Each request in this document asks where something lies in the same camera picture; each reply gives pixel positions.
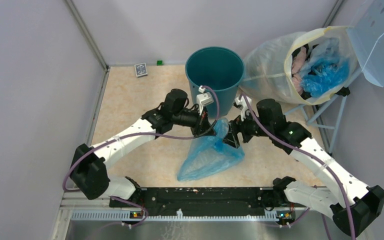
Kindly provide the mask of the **blue plastic trash bag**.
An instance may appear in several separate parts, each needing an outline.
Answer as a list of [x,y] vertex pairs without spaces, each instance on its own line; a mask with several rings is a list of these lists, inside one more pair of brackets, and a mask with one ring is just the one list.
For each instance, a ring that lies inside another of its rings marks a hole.
[[180,182],[200,180],[241,163],[245,158],[243,148],[223,143],[229,126],[226,118],[217,121],[215,136],[203,136],[191,142],[187,158],[181,165],[177,180]]

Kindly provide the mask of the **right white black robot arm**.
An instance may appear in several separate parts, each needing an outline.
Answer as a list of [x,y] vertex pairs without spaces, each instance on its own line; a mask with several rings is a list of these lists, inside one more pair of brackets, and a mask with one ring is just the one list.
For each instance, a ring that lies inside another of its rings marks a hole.
[[300,123],[288,121],[274,99],[259,101],[252,109],[251,99],[239,96],[234,106],[240,115],[229,122],[224,143],[238,148],[253,137],[267,137],[296,161],[304,164],[325,186],[319,189],[293,177],[273,182],[273,200],[279,206],[300,204],[333,220],[353,240],[381,214],[384,189],[370,186],[354,177],[318,144]]

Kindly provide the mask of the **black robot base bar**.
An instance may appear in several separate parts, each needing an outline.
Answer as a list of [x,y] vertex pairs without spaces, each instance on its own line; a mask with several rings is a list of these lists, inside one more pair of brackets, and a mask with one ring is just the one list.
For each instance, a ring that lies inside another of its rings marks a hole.
[[263,216],[269,210],[292,210],[297,203],[287,201],[271,187],[148,187],[130,199],[144,207],[151,217]]

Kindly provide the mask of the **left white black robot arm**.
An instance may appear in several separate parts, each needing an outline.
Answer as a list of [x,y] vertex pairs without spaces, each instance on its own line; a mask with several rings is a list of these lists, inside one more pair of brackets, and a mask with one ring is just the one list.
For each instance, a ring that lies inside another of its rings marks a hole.
[[121,158],[157,138],[173,138],[167,133],[173,126],[188,127],[196,139],[214,136],[215,123],[209,122],[207,106],[220,108],[216,93],[208,86],[200,86],[196,103],[188,108],[188,95],[181,89],[172,89],[158,107],[145,112],[136,122],[113,137],[93,146],[79,145],[64,177],[78,187],[88,200],[102,196],[120,198],[127,206],[140,202],[140,187],[129,177],[110,178],[108,170]]

